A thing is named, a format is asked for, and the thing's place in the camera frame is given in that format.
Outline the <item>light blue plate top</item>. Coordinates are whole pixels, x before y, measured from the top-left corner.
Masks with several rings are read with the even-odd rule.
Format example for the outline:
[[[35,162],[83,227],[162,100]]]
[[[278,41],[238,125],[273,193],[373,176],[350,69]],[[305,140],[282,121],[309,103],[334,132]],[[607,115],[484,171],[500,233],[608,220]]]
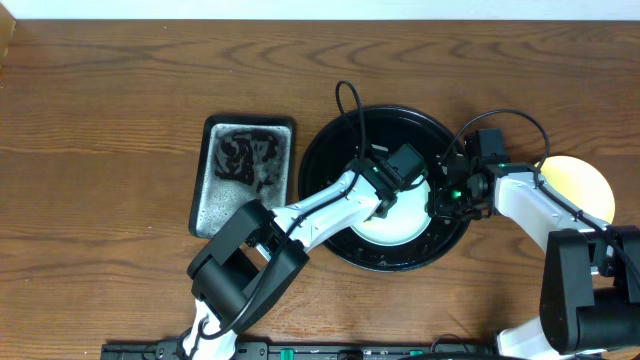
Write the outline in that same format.
[[[422,176],[414,185],[415,189],[397,194],[396,203],[385,217],[372,216],[351,229],[363,240],[384,247],[399,246],[416,239],[431,221],[425,210],[431,188]]]

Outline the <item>yellow plate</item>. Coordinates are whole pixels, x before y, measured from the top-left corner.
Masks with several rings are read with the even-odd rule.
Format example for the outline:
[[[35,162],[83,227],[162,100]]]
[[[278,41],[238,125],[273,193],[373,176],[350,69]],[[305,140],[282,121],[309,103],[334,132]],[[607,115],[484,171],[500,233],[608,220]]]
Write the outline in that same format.
[[[541,168],[546,182],[589,215],[612,223],[615,198],[609,182],[591,164],[571,156],[551,156]]]

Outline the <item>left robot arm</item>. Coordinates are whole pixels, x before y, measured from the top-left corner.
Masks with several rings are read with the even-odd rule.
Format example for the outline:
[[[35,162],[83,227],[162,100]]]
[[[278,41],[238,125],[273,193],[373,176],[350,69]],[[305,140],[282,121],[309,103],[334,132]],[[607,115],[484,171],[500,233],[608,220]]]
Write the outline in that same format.
[[[392,161],[355,160],[335,183],[297,203],[242,205],[187,268],[196,318],[180,344],[182,358],[231,358],[237,336],[281,298],[311,249],[387,213],[414,180]]]

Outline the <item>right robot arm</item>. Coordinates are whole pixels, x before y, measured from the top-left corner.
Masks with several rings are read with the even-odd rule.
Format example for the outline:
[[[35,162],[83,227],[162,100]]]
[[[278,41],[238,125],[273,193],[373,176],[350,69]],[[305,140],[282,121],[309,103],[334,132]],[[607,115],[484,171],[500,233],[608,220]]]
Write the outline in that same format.
[[[499,355],[566,359],[639,343],[639,229],[612,226],[555,190],[544,161],[513,163],[496,151],[437,159],[447,177],[428,202],[452,221],[498,214],[545,253],[539,314],[496,337]]]

